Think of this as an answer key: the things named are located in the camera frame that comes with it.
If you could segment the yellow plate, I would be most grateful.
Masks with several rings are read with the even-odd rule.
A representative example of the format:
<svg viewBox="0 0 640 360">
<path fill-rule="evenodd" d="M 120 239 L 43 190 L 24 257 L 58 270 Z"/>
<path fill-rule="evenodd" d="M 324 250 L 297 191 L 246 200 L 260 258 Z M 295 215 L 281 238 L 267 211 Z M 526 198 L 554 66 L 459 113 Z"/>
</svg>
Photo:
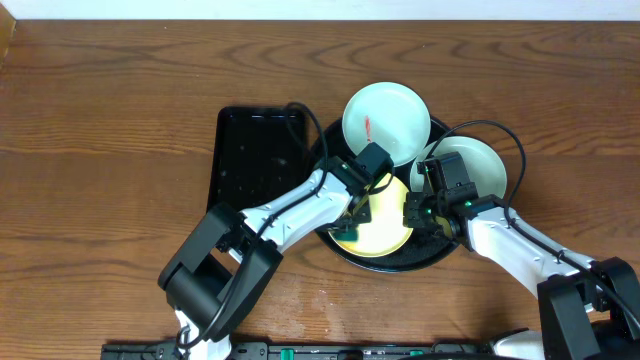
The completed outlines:
<svg viewBox="0 0 640 360">
<path fill-rule="evenodd" d="M 357 242 L 336 242 L 348 253 L 365 258 L 382 257 L 398 250 L 413 230 L 403 225 L 407 186 L 397 177 L 381 193 L 369 198 L 372 221 L 358 226 Z"/>
</svg>

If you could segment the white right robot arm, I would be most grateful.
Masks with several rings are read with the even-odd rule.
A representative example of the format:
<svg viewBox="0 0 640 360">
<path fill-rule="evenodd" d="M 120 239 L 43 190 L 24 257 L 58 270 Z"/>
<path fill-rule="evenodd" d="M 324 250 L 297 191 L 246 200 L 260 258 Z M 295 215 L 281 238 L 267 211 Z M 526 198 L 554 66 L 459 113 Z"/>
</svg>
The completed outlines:
<svg viewBox="0 0 640 360">
<path fill-rule="evenodd" d="M 498 264 L 537 300 L 540 331 L 520 330 L 491 342 L 496 359 L 636 359 L 639 279 L 618 257 L 595 260 L 524 222 L 473 184 L 409 192 L 409 228 L 442 227 L 453 241 Z"/>
</svg>

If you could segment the pale green plate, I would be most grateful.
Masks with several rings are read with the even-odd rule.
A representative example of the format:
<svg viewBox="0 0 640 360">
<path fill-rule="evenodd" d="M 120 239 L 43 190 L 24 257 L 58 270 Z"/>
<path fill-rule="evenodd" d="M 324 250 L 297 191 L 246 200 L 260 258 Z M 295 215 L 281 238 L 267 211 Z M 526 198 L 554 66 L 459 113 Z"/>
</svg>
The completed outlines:
<svg viewBox="0 0 640 360">
<path fill-rule="evenodd" d="M 499 155 L 484 142 L 465 136 L 445 138 L 434 151 L 438 156 L 458 152 L 469 178 L 476 185 L 480 197 L 496 195 L 502 198 L 507 188 L 507 173 Z"/>
</svg>

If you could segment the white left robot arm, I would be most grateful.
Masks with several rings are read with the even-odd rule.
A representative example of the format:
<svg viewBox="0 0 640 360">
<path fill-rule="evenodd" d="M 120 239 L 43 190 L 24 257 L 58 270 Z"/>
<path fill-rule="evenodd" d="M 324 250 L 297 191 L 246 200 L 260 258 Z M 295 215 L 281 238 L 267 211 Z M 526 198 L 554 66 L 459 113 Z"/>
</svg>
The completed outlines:
<svg viewBox="0 0 640 360">
<path fill-rule="evenodd" d="M 258 302 L 285 251 L 354 212 L 379 179 L 342 164 L 313 171 L 298 187 L 257 207 L 212 207 L 158 278 L 181 324 L 178 351 L 198 359 L 229 355 L 230 334 Z"/>
</svg>

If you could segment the green yellow sponge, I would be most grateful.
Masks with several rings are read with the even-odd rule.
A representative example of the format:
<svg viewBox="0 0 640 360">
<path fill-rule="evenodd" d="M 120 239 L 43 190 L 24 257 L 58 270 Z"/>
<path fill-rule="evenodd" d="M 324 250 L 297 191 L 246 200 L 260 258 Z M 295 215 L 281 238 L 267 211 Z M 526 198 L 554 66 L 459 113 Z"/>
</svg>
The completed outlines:
<svg viewBox="0 0 640 360">
<path fill-rule="evenodd" d="M 357 228 L 335 228 L 333 230 L 330 230 L 329 234 L 336 242 L 357 242 L 359 239 Z"/>
</svg>

